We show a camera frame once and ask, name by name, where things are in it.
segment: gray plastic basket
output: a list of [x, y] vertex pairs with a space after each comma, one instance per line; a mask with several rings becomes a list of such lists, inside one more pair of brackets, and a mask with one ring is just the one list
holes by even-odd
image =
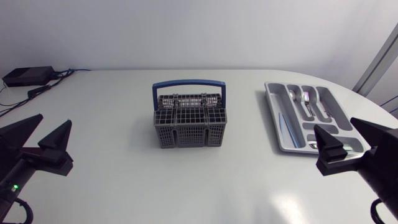
[[[160, 95], [157, 89], [176, 85], [221, 87], [221, 94]], [[225, 83], [173, 80], [152, 86], [154, 126], [161, 148], [221, 146], [226, 125]]]

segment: cutlery tray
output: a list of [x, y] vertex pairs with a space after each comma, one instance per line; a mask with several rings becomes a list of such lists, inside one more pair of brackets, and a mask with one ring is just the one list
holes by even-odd
[[[348, 154], [365, 151], [360, 134], [351, 125], [344, 110], [327, 87], [267, 82], [265, 86], [266, 98], [282, 151], [318, 154], [318, 149], [308, 143], [316, 141], [313, 130], [316, 124], [341, 141]], [[289, 94], [290, 90], [295, 93], [295, 99]], [[315, 116], [311, 116], [305, 105], [305, 91], [309, 94], [308, 104]]]

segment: blue handle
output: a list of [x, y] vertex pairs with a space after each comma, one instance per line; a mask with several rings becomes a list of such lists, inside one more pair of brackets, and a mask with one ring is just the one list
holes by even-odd
[[160, 83], [153, 84], [153, 86], [152, 86], [152, 95], [154, 97], [154, 108], [155, 108], [156, 111], [158, 109], [158, 105], [157, 105], [157, 89], [158, 88], [169, 87], [169, 86], [177, 86], [177, 85], [208, 85], [208, 86], [221, 87], [221, 99], [223, 100], [221, 106], [223, 108], [225, 108], [225, 82], [213, 81], [213, 80], [191, 79], [191, 80], [172, 80], [172, 81], [166, 81], [166, 82], [160, 82]]

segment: white table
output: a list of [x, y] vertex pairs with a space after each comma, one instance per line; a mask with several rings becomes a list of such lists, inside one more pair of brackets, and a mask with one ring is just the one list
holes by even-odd
[[[221, 147], [160, 149], [152, 84], [183, 78], [226, 82], [228, 124]], [[32, 207], [34, 223], [372, 223], [369, 209], [377, 196], [359, 174], [323, 177], [316, 156], [279, 150], [264, 82], [327, 86], [348, 116], [398, 128], [398, 120], [362, 96], [299, 73], [79, 72], [0, 118], [5, 126], [43, 114], [26, 146], [66, 119], [73, 122], [72, 171], [67, 177], [36, 172], [19, 197]], [[4, 90], [1, 103], [23, 100], [32, 88]], [[159, 93], [202, 90], [179, 86]], [[385, 222], [396, 222], [384, 205], [378, 210]], [[24, 211], [14, 206], [5, 221], [23, 220]]]

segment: black box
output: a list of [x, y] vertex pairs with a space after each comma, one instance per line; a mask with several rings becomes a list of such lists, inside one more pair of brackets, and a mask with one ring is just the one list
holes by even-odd
[[46, 85], [54, 69], [51, 66], [16, 68], [8, 73], [2, 80], [7, 86]]

